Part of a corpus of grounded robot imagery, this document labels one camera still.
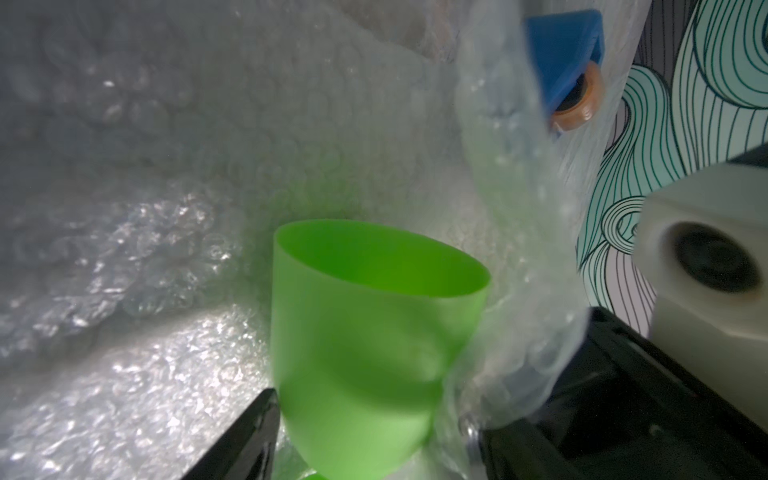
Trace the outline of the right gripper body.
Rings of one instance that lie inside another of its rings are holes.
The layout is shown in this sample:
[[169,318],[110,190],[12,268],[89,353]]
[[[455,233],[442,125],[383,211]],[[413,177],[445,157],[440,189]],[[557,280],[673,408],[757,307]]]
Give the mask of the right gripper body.
[[585,479],[764,479],[767,435],[608,310],[534,425]]

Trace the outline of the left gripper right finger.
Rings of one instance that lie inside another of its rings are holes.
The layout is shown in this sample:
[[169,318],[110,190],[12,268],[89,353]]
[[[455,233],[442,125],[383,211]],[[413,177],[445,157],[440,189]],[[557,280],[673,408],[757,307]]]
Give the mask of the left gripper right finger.
[[468,479],[585,479],[585,476],[528,420],[499,429],[464,421]]

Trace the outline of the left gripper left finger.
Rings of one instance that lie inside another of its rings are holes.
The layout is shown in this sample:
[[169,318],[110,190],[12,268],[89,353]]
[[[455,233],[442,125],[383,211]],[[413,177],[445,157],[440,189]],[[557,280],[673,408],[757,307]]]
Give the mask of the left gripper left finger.
[[279,427],[278,395],[267,388],[182,479],[269,480]]

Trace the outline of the green plastic wine glass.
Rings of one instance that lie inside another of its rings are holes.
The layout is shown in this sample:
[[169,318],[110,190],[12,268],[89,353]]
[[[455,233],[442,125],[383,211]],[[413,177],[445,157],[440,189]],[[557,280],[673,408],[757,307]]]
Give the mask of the green plastic wine glass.
[[327,479],[382,479],[426,442],[491,276],[429,237],[341,219],[274,235],[270,353],[299,455]]

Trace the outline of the clear bubble wrap sheet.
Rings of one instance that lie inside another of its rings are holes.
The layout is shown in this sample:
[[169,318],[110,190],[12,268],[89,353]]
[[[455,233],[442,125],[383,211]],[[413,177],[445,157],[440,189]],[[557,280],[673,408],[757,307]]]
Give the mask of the clear bubble wrap sheet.
[[515,411],[585,325],[576,238],[649,3],[596,1],[605,103],[553,139],[526,17],[582,1],[5,1],[1,475],[177,479],[271,381],[272,236],[417,232],[493,281],[460,374]]

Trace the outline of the blue tape dispenser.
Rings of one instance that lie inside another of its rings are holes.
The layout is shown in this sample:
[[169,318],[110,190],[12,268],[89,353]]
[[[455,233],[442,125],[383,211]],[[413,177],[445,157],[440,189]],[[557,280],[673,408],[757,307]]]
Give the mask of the blue tape dispenser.
[[533,16],[524,28],[552,129],[572,131],[592,120],[605,96],[602,14],[586,9]]

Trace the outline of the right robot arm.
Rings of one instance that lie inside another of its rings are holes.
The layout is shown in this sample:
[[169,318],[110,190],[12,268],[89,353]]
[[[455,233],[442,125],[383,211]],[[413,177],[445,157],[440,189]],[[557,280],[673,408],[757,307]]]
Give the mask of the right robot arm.
[[533,419],[533,477],[765,478],[766,148],[651,194],[634,263],[656,293],[649,332],[593,310]]

